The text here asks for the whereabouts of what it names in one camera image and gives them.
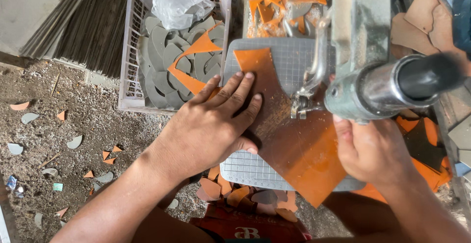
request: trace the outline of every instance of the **black handle grip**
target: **black handle grip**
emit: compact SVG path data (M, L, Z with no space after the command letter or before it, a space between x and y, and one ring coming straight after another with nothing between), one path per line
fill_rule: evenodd
M424 100L453 90L464 83L459 63L446 53L437 53L404 65L398 74L402 92L411 99Z

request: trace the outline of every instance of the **plastic bag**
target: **plastic bag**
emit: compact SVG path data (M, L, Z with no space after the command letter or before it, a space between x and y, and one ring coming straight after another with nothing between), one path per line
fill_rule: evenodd
M180 30L206 17L214 6L210 0L152 0L152 14L165 29Z

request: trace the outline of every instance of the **hand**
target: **hand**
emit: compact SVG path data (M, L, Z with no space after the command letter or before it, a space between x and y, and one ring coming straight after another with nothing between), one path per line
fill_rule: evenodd
M220 80L219 75L209 80L151 144L148 162L156 163L157 170L181 180L216 166L237 150L258 152L257 146L241 134L255 120L262 96L256 94L247 109L233 117L244 104L254 75L236 73L208 100Z
M371 120L358 125L337 115L333 121L339 159L351 176L375 186L402 185L420 176L394 121Z

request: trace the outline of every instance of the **right hand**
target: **right hand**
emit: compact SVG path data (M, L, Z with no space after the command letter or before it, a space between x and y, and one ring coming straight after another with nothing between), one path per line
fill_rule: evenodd
M374 186L401 185L419 174L393 120L371 120L359 125L334 115L333 123L340 162L357 180Z

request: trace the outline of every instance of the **fingernail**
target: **fingernail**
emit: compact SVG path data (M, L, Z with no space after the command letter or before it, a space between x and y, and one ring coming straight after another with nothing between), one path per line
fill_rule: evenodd
M342 120L343 120L343 119L340 118L339 116L337 116L337 115L335 115L335 114L333 115L333 121L334 121L334 122L341 122Z
M247 151L249 151L250 153L252 153L254 155L256 155L258 153L257 150L255 150L255 148L253 148L253 147L247 149Z

